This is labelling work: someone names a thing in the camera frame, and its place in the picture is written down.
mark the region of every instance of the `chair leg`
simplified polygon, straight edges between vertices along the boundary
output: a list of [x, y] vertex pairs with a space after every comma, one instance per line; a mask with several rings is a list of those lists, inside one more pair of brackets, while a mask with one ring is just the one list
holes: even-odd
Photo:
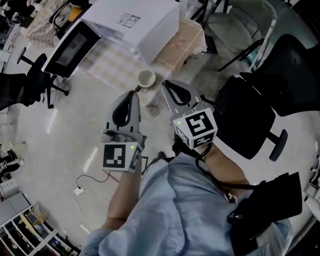
[[258, 41], [256, 41], [256, 42], [254, 42], [254, 43], [251, 45], [252, 48], [248, 49], [248, 52], [247, 52], [244, 56], [241, 57], [240, 61], [243, 61], [250, 53], [252, 53], [252, 51], [253, 51], [254, 49], [256, 49], [258, 46], [262, 45], [263, 42], [264, 42], [263, 39], [260, 39], [260, 40], [258, 40]]
[[68, 96], [68, 95], [69, 95], [69, 92], [68, 92], [67, 90], [63, 90], [63, 89], [61, 89], [60, 87], [55, 86], [54, 84], [51, 85], [51, 87], [54, 88], [54, 89], [56, 89], [57, 91], [63, 92], [63, 94], [64, 94], [65, 96]]
[[25, 57], [25, 56], [21, 56], [21, 58], [20, 58], [22, 61], [24, 61], [24, 62], [26, 62], [26, 63], [28, 63], [28, 64], [30, 64], [31, 66], [34, 64], [34, 62], [33, 61], [31, 61], [30, 59], [28, 59], [27, 57]]
[[254, 42], [252, 45], [250, 45], [248, 48], [246, 48], [245, 50], [243, 50], [242, 52], [240, 52], [236, 57], [234, 57], [232, 60], [230, 60], [227, 64], [225, 64], [222, 68], [220, 68], [218, 70], [218, 72], [221, 72], [222, 70], [224, 70], [226, 67], [228, 67], [231, 63], [233, 63], [234, 61], [236, 61], [237, 59], [243, 57], [243, 56], [248, 56], [249, 53], [251, 53], [259, 44], [262, 44], [262, 42], [260, 42], [262, 39]]
[[54, 74], [54, 75], [50, 78], [51, 82], [53, 83], [53, 82], [56, 80], [56, 78], [57, 78], [57, 75]]
[[204, 102], [212, 105], [213, 107], [215, 106], [215, 102], [214, 101], [212, 101], [210, 99], [207, 99], [204, 95], [200, 95], [200, 97], [201, 97], [201, 100], [203, 100]]
[[54, 108], [54, 105], [50, 104], [50, 97], [51, 97], [51, 86], [49, 86], [47, 89], [46, 89], [46, 102], [48, 104], [48, 109], [53, 109]]

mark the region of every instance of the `checkered tablecloth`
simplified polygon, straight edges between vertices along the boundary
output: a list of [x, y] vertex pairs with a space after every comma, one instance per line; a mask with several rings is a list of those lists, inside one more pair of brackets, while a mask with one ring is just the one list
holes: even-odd
[[137, 74], [141, 70], [153, 70], [156, 73], [155, 85], [142, 89], [138, 95], [141, 106], [145, 107], [150, 116], [156, 117], [164, 105], [160, 90], [162, 81], [174, 79], [188, 56], [206, 50], [205, 34], [201, 25], [193, 20], [180, 18], [179, 31], [150, 65], [133, 58], [118, 44], [100, 39], [79, 67], [89, 79], [98, 78], [122, 93], [136, 88]]
[[[49, 18], [65, 1], [66, 0], [42, 0], [41, 4], [43, 8], [35, 14], [33, 22], [26, 31], [23, 32], [24, 36], [30, 40], [36, 49], [55, 47], [54, 38], [56, 30], [55, 26], [49, 22]], [[61, 12], [61, 16], [70, 12], [70, 9], [71, 8], [67, 6]]]

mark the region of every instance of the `light blue shirt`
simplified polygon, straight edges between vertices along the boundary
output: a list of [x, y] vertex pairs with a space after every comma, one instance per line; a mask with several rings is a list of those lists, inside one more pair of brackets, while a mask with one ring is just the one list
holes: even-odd
[[[234, 255], [227, 216], [236, 207], [196, 167], [195, 158], [181, 153], [169, 163], [159, 160], [149, 167], [126, 223], [119, 230], [93, 231], [81, 256]], [[267, 231], [250, 255], [281, 255], [288, 249], [288, 220]]]

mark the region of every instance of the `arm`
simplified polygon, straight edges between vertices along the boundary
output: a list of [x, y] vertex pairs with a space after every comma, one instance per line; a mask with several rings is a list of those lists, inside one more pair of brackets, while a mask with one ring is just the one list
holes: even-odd
[[[200, 147], [201, 154], [208, 145]], [[212, 143], [210, 152], [203, 158], [205, 165], [211, 174], [218, 180], [229, 184], [250, 184], [242, 169], [232, 160], [225, 156], [215, 144]], [[238, 197], [246, 190], [223, 187], [227, 193]]]
[[110, 201], [107, 218], [101, 228], [118, 230], [129, 217], [139, 200], [141, 160], [134, 173], [124, 172]]

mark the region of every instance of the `electrical cable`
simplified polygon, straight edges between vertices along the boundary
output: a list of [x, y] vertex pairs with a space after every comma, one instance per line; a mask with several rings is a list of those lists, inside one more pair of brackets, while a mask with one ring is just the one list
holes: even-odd
[[0, 132], [0, 136], [2, 137], [3, 143], [5, 143], [5, 139], [4, 139], [4, 137], [2, 136], [2, 133], [1, 133], [1, 132]]
[[254, 190], [257, 186], [256, 185], [249, 185], [249, 184], [229, 184], [225, 182], [221, 182], [218, 179], [216, 179], [211, 172], [204, 170], [199, 165], [199, 160], [203, 161], [203, 157], [205, 157], [211, 150], [212, 143], [209, 143], [207, 148], [195, 159], [195, 165], [202, 171], [202, 173], [206, 176], [209, 176], [211, 178], [211, 181], [213, 184], [221, 191], [221, 193], [224, 195], [224, 197], [227, 199], [227, 201], [230, 202], [228, 195], [224, 192], [222, 187], [227, 187], [231, 189], [239, 189], [239, 190]]
[[82, 210], [82, 207], [80, 206], [80, 203], [78, 202], [77, 198], [76, 198], [76, 195], [74, 195], [74, 200], [76, 201], [76, 203], [78, 204], [79, 208], [80, 208], [80, 211], [82, 213], [82, 218], [85, 218], [85, 213], [84, 213], [84, 210]]
[[96, 182], [99, 182], [99, 183], [104, 183], [104, 182], [106, 182], [106, 181], [109, 179], [110, 173], [111, 173], [111, 171], [109, 171], [108, 177], [107, 177], [105, 180], [97, 180], [97, 179], [95, 179], [94, 177], [91, 177], [91, 176], [86, 175], [86, 174], [82, 174], [82, 175], [80, 175], [78, 178], [76, 178], [76, 180], [75, 180], [76, 187], [79, 188], [79, 189], [81, 189], [81, 187], [78, 185], [78, 180], [79, 180], [82, 176], [91, 178], [91, 179], [93, 179], [93, 180], [95, 180]]

